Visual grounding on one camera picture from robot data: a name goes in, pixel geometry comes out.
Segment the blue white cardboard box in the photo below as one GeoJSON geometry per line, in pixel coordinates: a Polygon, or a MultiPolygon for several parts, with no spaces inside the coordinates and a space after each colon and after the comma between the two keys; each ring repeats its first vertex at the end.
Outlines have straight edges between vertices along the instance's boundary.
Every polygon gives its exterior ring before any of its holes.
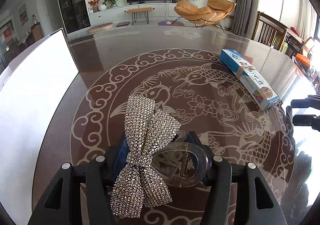
{"type": "Polygon", "coordinates": [[[240,53],[232,49],[223,49],[220,60],[244,85],[261,110],[268,110],[279,100],[269,83],[240,53]]]}

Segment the rhinestone bow hair clip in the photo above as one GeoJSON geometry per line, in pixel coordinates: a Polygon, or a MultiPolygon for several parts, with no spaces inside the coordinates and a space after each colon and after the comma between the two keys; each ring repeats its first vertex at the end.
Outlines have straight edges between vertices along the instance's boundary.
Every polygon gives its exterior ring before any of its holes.
{"type": "Polygon", "coordinates": [[[169,144],[180,126],[170,114],[156,109],[154,100],[136,94],[129,96],[124,120],[129,152],[112,190],[114,215],[139,218],[143,207],[172,201],[164,177],[152,167],[152,159],[171,149],[169,144]]]}

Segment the orange object on sideboard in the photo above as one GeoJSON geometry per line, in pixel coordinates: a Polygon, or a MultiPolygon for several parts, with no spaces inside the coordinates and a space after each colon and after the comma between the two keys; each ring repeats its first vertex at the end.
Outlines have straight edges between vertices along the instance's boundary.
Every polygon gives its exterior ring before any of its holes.
{"type": "Polygon", "coordinates": [[[300,62],[303,66],[310,67],[310,59],[303,54],[297,53],[296,60],[300,62]]]}

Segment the wooden dining chair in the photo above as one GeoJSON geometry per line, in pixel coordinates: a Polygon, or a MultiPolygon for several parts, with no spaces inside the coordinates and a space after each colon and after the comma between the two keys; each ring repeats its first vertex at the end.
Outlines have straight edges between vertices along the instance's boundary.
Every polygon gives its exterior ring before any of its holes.
{"type": "Polygon", "coordinates": [[[258,12],[252,40],[280,50],[287,34],[287,27],[276,19],[258,12]]]}

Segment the white storage bin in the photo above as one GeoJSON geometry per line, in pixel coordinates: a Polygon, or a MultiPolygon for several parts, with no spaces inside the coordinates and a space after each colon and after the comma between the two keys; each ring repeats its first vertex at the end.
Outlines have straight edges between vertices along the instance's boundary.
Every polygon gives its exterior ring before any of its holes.
{"type": "Polygon", "coordinates": [[[1,206],[27,224],[40,148],[79,70],[62,29],[25,49],[1,73],[1,206]]]}

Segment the orange lounge chair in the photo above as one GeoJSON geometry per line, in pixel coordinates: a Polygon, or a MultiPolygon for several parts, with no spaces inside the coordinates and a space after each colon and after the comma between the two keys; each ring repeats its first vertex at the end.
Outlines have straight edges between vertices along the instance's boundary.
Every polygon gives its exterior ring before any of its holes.
{"type": "Polygon", "coordinates": [[[180,0],[174,8],[178,18],[172,24],[184,19],[192,23],[194,27],[203,28],[204,26],[216,25],[224,31],[220,21],[227,17],[235,7],[236,3],[228,0],[208,0],[207,5],[201,8],[186,0],[180,0]]]}

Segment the grey curtain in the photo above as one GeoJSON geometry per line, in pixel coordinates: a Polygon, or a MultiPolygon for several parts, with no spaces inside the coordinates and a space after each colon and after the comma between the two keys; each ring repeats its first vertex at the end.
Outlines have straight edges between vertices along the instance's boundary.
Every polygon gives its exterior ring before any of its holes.
{"type": "Polygon", "coordinates": [[[248,39],[252,38],[258,14],[258,2],[259,0],[236,0],[231,32],[248,39]]]}

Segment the white tv cabinet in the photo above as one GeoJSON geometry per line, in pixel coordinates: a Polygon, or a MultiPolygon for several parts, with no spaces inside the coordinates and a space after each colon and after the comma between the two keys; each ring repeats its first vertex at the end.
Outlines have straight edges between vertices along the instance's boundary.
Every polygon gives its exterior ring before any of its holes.
{"type": "Polygon", "coordinates": [[[108,8],[96,13],[89,14],[91,26],[100,25],[103,23],[120,23],[132,20],[150,21],[157,20],[175,20],[178,14],[174,11],[175,3],[144,3],[137,5],[126,5],[108,8]]]}

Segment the red flower vase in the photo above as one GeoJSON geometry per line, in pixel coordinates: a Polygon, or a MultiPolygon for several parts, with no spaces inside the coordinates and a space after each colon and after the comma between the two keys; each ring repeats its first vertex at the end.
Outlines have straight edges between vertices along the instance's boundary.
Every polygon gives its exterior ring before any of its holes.
{"type": "Polygon", "coordinates": [[[100,0],[88,0],[88,4],[92,7],[93,13],[99,11],[98,7],[100,4],[100,0]]]}

